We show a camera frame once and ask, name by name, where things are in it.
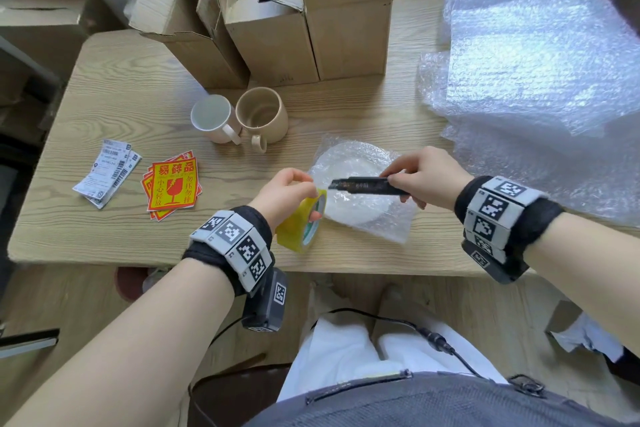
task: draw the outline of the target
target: tape roll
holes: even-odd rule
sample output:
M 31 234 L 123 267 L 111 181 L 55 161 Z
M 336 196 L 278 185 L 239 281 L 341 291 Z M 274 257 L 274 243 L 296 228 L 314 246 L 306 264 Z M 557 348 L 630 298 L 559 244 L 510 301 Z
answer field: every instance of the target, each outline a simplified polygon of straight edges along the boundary
M 297 253 L 305 253 L 313 241 L 321 220 L 309 223 L 312 211 L 324 214 L 326 190 L 319 189 L 318 197 L 308 197 L 298 209 L 276 228 L 278 244 Z

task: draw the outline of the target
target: person's right arm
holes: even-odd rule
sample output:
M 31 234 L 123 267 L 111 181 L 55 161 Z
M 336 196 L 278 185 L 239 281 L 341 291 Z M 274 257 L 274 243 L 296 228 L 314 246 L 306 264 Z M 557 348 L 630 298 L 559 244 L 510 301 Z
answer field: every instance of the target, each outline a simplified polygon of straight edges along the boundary
M 388 176 L 390 184 L 409 193 L 423 209 L 429 203 L 452 211 L 473 179 L 435 147 L 399 157 L 381 176 Z M 640 355 L 640 239 L 562 213 L 527 247 L 524 260 Z

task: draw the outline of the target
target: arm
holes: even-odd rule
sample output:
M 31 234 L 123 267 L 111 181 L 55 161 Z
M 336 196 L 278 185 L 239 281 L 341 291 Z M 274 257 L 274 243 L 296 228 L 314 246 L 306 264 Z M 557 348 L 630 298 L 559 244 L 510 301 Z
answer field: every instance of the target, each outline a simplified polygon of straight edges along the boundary
M 422 209 L 430 203 L 452 211 L 473 179 L 446 151 L 433 147 L 399 157 L 382 176 L 408 192 Z M 640 354 L 640 239 L 562 213 L 527 247 L 524 259 Z
M 294 180 L 303 182 L 288 186 Z M 284 169 L 250 206 L 273 231 L 303 199 L 317 195 L 311 181 Z M 50 426 L 162 425 L 233 300 L 223 271 L 184 259 L 48 379 L 7 426 L 44 419 Z

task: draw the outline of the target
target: beige mug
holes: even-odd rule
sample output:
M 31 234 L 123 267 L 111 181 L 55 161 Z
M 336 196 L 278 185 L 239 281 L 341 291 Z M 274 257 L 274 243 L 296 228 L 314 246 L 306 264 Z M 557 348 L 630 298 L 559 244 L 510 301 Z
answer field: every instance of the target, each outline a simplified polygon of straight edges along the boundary
M 211 142 L 240 145 L 242 126 L 231 103 L 222 95 L 209 95 L 196 103 L 191 109 L 191 124 Z
M 280 95 L 271 88 L 258 87 L 246 91 L 237 102 L 236 117 L 251 134 L 251 145 L 265 153 L 267 144 L 281 140 L 289 130 L 289 116 Z

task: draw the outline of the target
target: black wrist-mounted device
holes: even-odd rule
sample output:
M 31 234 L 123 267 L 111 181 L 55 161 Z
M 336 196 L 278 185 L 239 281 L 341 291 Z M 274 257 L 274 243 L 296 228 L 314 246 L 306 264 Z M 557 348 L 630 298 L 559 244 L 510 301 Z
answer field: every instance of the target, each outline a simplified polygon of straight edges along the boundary
M 526 247 L 563 211 L 544 192 L 501 176 L 475 178 L 454 207 L 465 227 L 462 249 L 501 284 L 524 274 Z
M 243 326 L 277 331 L 282 325 L 287 276 L 269 251 L 273 234 L 267 220 L 251 206 L 215 213 L 190 236 L 183 259 L 222 270 L 237 296 L 246 294 Z

